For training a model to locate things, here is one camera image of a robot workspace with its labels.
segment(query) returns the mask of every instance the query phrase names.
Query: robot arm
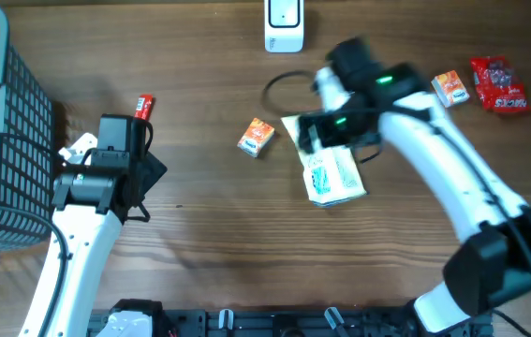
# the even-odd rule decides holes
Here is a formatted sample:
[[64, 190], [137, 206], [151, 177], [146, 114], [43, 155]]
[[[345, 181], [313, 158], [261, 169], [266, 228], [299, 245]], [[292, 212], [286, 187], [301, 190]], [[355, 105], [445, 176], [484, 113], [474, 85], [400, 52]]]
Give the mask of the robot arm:
[[[145, 215], [139, 220], [148, 221], [141, 202], [167, 170], [148, 152], [147, 127], [152, 133], [143, 120], [103, 115], [97, 146], [89, 152], [91, 165], [69, 165], [55, 180], [52, 221], [66, 238], [67, 264], [60, 268], [62, 247], [53, 234], [21, 337], [86, 334], [100, 275], [128, 211], [138, 207]], [[59, 295], [51, 304], [55, 288]], [[137, 323], [134, 329], [151, 331], [146, 315], [129, 318]], [[113, 330], [122, 332], [121, 327]]]
[[324, 112], [300, 117], [299, 146], [310, 152], [391, 143], [430, 186], [462, 244], [444, 269], [445, 282], [415, 301], [422, 326], [449, 330], [530, 291], [531, 272], [506, 223], [516, 224], [531, 250], [531, 209], [492, 172], [414, 69], [382, 70], [356, 39], [328, 60], [316, 75]]

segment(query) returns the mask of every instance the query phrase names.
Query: mesh basket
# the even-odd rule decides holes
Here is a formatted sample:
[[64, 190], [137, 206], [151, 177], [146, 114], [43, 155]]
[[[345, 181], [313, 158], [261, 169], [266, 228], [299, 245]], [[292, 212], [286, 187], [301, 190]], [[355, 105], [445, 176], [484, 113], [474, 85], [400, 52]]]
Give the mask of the mesh basket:
[[[20, 55], [9, 44], [0, 9], [0, 132], [24, 135], [53, 147], [52, 104]], [[52, 208], [50, 155], [14, 139], [0, 139], [0, 205], [33, 212], [47, 220]], [[0, 211], [0, 251], [32, 245], [50, 230], [12, 212]]]

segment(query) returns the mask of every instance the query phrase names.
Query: wooden table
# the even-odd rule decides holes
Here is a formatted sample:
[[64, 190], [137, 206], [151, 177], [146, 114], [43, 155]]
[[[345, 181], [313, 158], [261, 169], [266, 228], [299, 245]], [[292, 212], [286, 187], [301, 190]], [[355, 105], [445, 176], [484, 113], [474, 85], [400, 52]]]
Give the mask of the wooden table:
[[[297, 54], [264, 50], [262, 13], [260, 3], [7, 11], [12, 42], [64, 103], [68, 141], [96, 133], [101, 113], [132, 114], [139, 94], [157, 99], [151, 151], [170, 171], [147, 196], [152, 221], [124, 226], [96, 308], [121, 298], [170, 309], [401, 305], [440, 282], [458, 242], [404, 158], [388, 148], [361, 168], [370, 196], [317, 208], [287, 131], [259, 106], [260, 91], [281, 72], [317, 70], [336, 43], [365, 34], [386, 65], [411, 61], [428, 79], [454, 69], [471, 94], [469, 58], [505, 54], [531, 96], [531, 3], [309, 3]], [[280, 88], [275, 94], [293, 109], [318, 104], [304, 81]], [[500, 119], [475, 96], [450, 112], [531, 204], [531, 116]], [[277, 130], [260, 159], [236, 148], [253, 117]], [[42, 244], [0, 254], [0, 336], [19, 332], [45, 253]], [[531, 328], [531, 295], [507, 311]]]

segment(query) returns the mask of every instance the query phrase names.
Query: small orange box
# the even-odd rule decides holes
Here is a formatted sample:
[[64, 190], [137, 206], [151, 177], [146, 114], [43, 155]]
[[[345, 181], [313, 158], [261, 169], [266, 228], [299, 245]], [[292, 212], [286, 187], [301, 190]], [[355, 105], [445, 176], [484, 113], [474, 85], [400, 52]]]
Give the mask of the small orange box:
[[469, 93], [454, 70], [434, 77], [432, 85], [446, 108], [469, 99]]
[[273, 132], [275, 130], [272, 126], [267, 125], [259, 118], [255, 118], [238, 142], [238, 147], [243, 149], [247, 154], [257, 158], [263, 146], [273, 136]]

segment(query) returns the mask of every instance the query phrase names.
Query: white package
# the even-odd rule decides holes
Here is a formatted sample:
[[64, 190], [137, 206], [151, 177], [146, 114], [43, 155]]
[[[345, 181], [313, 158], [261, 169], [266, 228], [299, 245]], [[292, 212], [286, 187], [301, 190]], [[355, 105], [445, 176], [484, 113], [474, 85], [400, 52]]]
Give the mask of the white package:
[[[298, 140], [298, 118], [282, 118], [295, 145]], [[298, 146], [296, 149], [304, 166], [302, 177], [309, 200], [317, 206], [332, 206], [367, 194], [352, 152], [346, 146], [321, 149], [314, 154], [307, 154]]]

